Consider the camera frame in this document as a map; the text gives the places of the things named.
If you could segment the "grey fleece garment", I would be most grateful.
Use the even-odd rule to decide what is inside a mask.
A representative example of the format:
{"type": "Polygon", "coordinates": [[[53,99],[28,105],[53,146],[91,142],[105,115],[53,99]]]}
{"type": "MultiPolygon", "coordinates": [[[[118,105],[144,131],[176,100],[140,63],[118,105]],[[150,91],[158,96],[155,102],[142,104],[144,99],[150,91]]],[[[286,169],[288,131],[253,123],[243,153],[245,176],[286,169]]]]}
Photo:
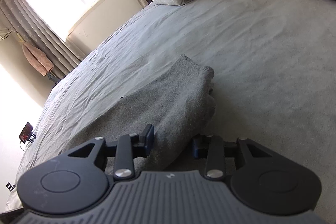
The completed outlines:
{"type": "Polygon", "coordinates": [[[200,133],[215,113],[210,95],[214,70],[182,55],[165,73],[119,99],[70,139],[68,151],[94,137],[116,141],[122,135],[139,134],[146,125],[155,130],[154,145],[147,158],[134,161],[136,172],[162,171],[200,133]]]}

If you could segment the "phone on black stand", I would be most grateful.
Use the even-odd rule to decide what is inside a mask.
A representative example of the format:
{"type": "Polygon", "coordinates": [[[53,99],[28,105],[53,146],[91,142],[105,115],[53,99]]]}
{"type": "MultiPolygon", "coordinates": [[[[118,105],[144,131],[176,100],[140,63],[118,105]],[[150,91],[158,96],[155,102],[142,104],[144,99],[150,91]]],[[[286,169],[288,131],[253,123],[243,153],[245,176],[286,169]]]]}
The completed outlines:
{"type": "Polygon", "coordinates": [[[19,134],[19,139],[21,143],[26,144],[26,143],[34,142],[37,136],[34,134],[33,128],[34,127],[29,122],[25,124],[25,127],[22,129],[21,133],[19,134]]]}

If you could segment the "grey bed sheet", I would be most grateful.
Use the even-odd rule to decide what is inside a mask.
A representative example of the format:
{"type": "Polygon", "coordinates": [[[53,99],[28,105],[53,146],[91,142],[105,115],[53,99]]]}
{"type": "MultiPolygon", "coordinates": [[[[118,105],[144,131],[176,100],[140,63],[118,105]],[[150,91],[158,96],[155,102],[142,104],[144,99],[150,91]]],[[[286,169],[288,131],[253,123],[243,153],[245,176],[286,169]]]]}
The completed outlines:
{"type": "Polygon", "coordinates": [[[24,173],[71,134],[181,55],[214,69],[217,109],[208,131],[248,137],[313,170],[316,211],[335,205],[335,1],[194,0],[150,4],[51,91],[24,173]]]}

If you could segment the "pink hanging towel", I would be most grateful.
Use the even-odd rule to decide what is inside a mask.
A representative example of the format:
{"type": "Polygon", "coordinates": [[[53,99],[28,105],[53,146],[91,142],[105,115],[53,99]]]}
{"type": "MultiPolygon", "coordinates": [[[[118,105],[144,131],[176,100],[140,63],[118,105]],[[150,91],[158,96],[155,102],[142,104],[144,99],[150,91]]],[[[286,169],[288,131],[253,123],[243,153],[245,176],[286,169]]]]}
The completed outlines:
{"type": "Polygon", "coordinates": [[[50,61],[46,54],[39,48],[24,42],[22,43],[22,50],[29,64],[42,76],[47,76],[47,74],[54,68],[52,61],[50,61]]]}

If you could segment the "grey patterned curtain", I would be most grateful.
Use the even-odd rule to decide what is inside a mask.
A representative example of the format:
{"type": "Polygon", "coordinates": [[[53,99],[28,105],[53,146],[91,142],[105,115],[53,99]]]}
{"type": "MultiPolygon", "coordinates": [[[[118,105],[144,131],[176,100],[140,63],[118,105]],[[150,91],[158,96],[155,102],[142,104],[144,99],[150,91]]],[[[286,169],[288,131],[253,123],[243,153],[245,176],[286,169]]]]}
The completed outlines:
{"type": "Polygon", "coordinates": [[[85,59],[77,46],[51,30],[27,0],[1,0],[1,12],[24,42],[46,55],[54,65],[51,73],[58,79],[65,78],[85,59]]]}

